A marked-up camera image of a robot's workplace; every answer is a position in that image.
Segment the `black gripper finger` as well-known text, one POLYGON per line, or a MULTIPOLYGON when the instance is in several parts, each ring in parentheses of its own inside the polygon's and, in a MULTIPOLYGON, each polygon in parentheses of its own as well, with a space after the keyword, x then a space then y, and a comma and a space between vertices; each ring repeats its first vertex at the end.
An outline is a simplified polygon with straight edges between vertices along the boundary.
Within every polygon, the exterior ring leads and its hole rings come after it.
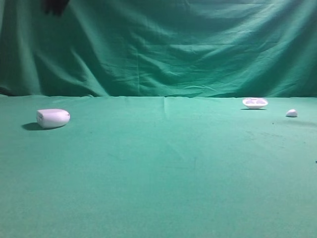
POLYGON ((70 0, 43 0, 43 11, 45 14, 61 16, 70 0))

